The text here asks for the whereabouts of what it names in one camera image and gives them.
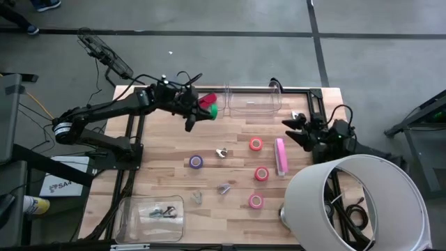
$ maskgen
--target purple tape roll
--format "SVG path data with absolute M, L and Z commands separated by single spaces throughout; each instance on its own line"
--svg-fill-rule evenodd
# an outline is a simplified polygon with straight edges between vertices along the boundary
M 193 169 L 200 169 L 203 167 L 203 158 L 199 155 L 193 155 L 189 159 L 189 166 Z

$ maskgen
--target pink tape roll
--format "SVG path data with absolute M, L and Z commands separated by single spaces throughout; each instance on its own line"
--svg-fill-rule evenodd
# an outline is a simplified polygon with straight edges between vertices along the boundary
M 277 138 L 275 144 L 277 171 L 279 175 L 288 172 L 288 160 L 286 159 L 285 143 L 284 139 Z
M 263 195 L 254 193 L 249 196 L 249 206 L 251 206 L 253 209 L 263 208 Z

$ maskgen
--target shoe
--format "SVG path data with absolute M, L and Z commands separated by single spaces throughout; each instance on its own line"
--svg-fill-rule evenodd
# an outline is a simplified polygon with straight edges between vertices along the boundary
M 31 2 L 38 12 L 44 12 L 46 10 L 57 8 L 62 3 L 61 0 L 32 0 Z
M 31 26 L 28 27 L 28 29 L 26 30 L 26 32 L 28 33 L 28 35 L 31 35 L 31 36 L 39 34 L 39 31 L 40 31 L 39 28 L 37 28 L 37 27 L 34 26 L 34 25 L 31 25 Z

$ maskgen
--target butcher block tabletop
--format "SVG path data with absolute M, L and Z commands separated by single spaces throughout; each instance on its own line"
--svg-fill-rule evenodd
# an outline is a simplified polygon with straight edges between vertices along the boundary
M 117 86 L 114 96 L 117 97 L 125 88 Z M 338 88 L 321 90 L 325 113 L 329 116 L 337 105 L 343 103 L 341 91 Z M 290 119 L 292 111 L 301 112 L 309 118 L 305 95 L 282 94 L 282 108 L 273 118 L 235 118 L 226 108 L 215 121 L 195 123 L 191 132 L 185 132 L 185 119 L 181 116 L 172 116 L 161 110 L 149 114 L 141 139 L 144 144 L 143 160 L 134 181 L 132 196 L 181 196 L 184 200 L 185 226 L 179 243 L 298 244 L 293 234 L 282 225 L 278 214 L 289 181 L 301 169 L 312 165 L 311 153 L 303 151 L 285 135 L 288 128 L 281 121 Z M 136 135 L 137 119 L 132 135 Z M 338 109 L 334 119 L 346 119 L 345 111 Z M 124 136 L 127 120 L 127 116 L 109 119 L 105 134 Z M 249 149 L 252 137 L 263 140 L 260 151 Z M 290 169 L 284 177 L 275 173 L 274 141 L 278 137 L 284 139 Z M 228 150 L 228 154 L 221 159 L 215 150 L 223 148 Z M 203 158 L 201 169 L 189 166 L 193 155 Z M 254 178 L 254 170 L 260 166 L 269 170 L 267 181 L 260 182 Z M 105 171 L 94 179 L 79 238 L 89 235 L 108 211 L 115 180 L 114 170 Z M 339 182 L 345 206 L 355 204 L 364 196 L 361 185 L 347 174 L 340 173 Z M 230 184 L 231 189 L 221 195 L 217 192 L 217 186 L 224 183 Z M 192 193 L 197 190 L 202 193 L 202 205 L 191 199 Z M 264 197 L 262 209 L 249 207 L 248 198 L 255 192 Z M 365 202 L 361 205 L 367 209 Z M 334 226 L 340 232 L 337 215 Z M 364 233 L 371 236 L 370 224 Z

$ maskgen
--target gray floor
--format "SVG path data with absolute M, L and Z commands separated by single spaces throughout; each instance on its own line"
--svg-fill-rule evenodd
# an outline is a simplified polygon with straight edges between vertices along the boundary
M 446 33 L 441 0 L 314 0 L 320 32 Z M 16 9 L 44 28 L 154 31 L 310 32 L 304 0 L 64 0 L 58 10 L 36 13 L 28 1 Z M 1 25 L 9 26 L 4 20 Z M 285 86 L 321 86 L 312 38 L 212 36 L 102 36 L 135 74 L 173 75 L 179 70 L 203 73 L 201 84 L 263 85 L 277 77 Z M 403 137 L 387 139 L 383 131 L 412 108 L 445 89 L 446 40 L 321 39 L 331 87 L 341 88 L 354 110 L 359 140 L 378 149 L 407 156 Z M 58 115 L 83 105 L 95 91 L 94 60 L 73 35 L 0 33 L 0 70 L 40 75 L 27 90 Z M 104 102 L 113 90 L 102 76 Z M 26 96 L 22 102 L 38 107 Z M 47 121 L 33 116 L 41 125 Z M 43 140 L 38 127 L 20 116 L 16 141 L 32 147 Z M 56 145 L 47 155 L 82 151 Z M 426 202 L 435 248 L 446 249 L 446 199 Z M 66 241 L 75 230 L 79 211 L 39 222 L 44 231 L 35 243 Z

